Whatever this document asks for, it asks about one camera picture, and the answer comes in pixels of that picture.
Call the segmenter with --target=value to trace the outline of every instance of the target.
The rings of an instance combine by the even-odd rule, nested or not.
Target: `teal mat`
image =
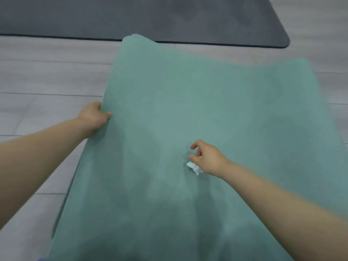
[[[291,260],[224,181],[185,164],[201,138],[342,216],[344,145],[304,59],[239,66],[124,39],[49,260]]]

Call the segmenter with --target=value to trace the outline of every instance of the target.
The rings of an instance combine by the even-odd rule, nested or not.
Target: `mat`
[[[291,260],[223,180],[186,163],[196,139],[339,215],[348,159],[305,59],[240,66],[142,36],[122,42],[50,249],[64,260]]]
[[[0,34],[284,48],[269,0],[0,0]]]

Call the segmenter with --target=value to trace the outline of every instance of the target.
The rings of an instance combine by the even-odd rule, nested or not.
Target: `wooden floor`
[[[271,0],[286,49],[167,44],[235,63],[305,57],[348,144],[348,0]],[[0,142],[73,118],[101,100],[119,42],[0,37]],[[0,260],[44,257],[84,143],[0,232]]]

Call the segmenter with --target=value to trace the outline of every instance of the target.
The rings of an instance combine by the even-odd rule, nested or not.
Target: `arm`
[[[293,259],[348,259],[348,225],[342,219],[229,161],[215,146],[198,140],[191,149],[197,147],[189,158],[234,188]]]
[[[0,229],[76,146],[107,122],[111,113],[99,107],[92,103],[75,119],[0,144]]]

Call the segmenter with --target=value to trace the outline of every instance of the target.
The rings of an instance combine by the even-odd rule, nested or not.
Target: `white tissue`
[[[197,176],[199,175],[199,173],[203,173],[203,170],[201,170],[201,168],[198,167],[194,162],[188,162],[186,166],[192,168]]]

